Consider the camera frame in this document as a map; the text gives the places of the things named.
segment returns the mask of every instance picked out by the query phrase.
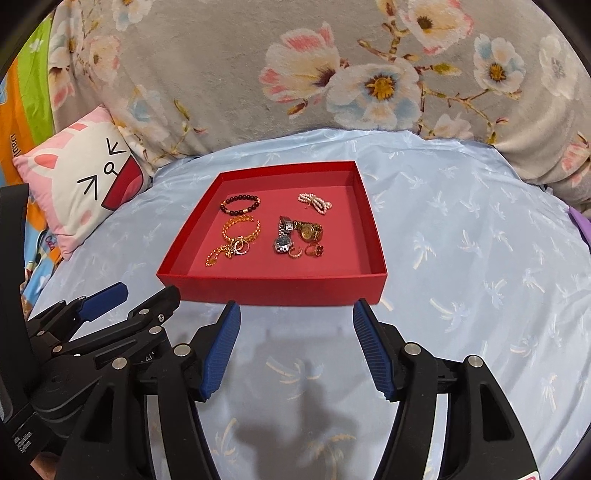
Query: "beaded bracelet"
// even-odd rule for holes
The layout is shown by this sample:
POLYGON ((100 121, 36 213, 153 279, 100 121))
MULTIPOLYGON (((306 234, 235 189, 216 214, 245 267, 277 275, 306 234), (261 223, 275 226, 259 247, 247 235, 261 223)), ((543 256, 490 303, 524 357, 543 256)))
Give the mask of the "beaded bracelet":
POLYGON ((227 213, 228 215, 232 215, 232 216, 236 216, 236 215, 243 215, 244 213, 250 213, 253 212, 254 210, 256 210, 256 208, 261 204, 261 199, 259 197, 257 197, 256 195, 245 195, 245 194, 240 194, 240 195, 236 195, 234 197, 230 197, 226 200, 224 200, 221 204, 220 204, 220 210, 223 211, 224 213, 227 213), (226 205, 228 203, 232 203, 235 202, 237 200, 252 200, 254 203, 248 207, 248 208, 244 208, 242 210, 228 210, 226 208, 226 205))

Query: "purple object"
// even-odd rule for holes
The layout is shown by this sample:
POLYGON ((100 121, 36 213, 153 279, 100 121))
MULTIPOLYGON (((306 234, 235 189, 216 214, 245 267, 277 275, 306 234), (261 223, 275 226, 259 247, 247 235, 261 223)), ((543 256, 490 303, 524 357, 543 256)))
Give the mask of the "purple object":
POLYGON ((569 215, 581 230, 587 245, 591 246, 591 222, 589 219, 572 207, 569 207, 569 215))

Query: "red tray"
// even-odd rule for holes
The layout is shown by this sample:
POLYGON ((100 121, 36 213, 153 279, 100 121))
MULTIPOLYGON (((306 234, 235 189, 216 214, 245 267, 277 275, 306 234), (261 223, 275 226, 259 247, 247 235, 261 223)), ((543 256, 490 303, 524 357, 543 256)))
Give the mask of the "red tray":
MULTIPOLYGON (((229 205, 242 209, 252 202, 229 205)), ((252 222, 230 228, 229 235, 247 235, 252 222)), ((294 243, 306 243, 296 232, 294 243)), ((352 305, 359 298, 375 304, 384 289, 386 263, 361 175, 353 161, 302 163, 220 173, 197 204, 158 269, 165 285, 180 289, 183 300, 245 305, 352 305), (314 193, 333 207, 320 215, 297 200, 314 193), (222 255, 205 266, 209 253, 224 244, 222 227, 230 216, 219 205, 240 193, 258 195, 252 215, 261 223, 259 237, 246 255, 222 255), (320 223, 324 228, 322 257, 294 260, 273 249, 280 215, 320 223)))

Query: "pillow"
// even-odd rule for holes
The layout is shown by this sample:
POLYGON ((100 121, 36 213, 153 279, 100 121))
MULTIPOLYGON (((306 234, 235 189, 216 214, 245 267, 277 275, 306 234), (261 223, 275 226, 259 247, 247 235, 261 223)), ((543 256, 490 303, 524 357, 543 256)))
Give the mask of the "pillow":
POLYGON ((104 106, 13 160, 64 259, 111 213, 148 186, 104 106))

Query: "fabric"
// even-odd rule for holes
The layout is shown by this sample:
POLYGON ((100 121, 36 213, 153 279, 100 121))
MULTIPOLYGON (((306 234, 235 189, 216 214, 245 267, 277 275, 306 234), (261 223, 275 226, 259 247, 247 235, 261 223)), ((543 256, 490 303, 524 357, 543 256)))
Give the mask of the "fabric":
MULTIPOLYGON (((53 116, 47 83, 47 54, 51 18, 46 18, 25 43, 0 82, 0 187, 22 183, 13 157, 53 135, 53 116)), ((41 289, 61 261, 56 239, 45 216, 30 197, 25 223, 25 282, 22 308, 29 313, 41 289)))
POLYGON ((105 218, 148 185, 102 106, 15 157, 14 164, 66 260, 105 218))
POLYGON ((153 171, 318 127, 408 129, 591 198, 591 80, 531 0, 75 0, 50 50, 57 128, 104 103, 153 171))
MULTIPOLYGON (((35 311, 122 281, 127 303, 80 334, 124 320, 162 288, 155 272, 219 172, 326 160, 355 160, 368 192, 389 272, 377 317, 435 356, 482 355, 551 478, 591 421, 591 255, 567 206, 482 144, 325 129, 176 162, 60 266, 35 311)), ((222 309, 181 302, 164 324, 170 341, 188 342, 222 309)), ((437 478, 445 406, 441 396, 427 480, 437 478)), ((243 306, 222 386, 198 409, 222 480, 359 480, 373 478, 396 406, 375 389, 352 307, 243 306)))

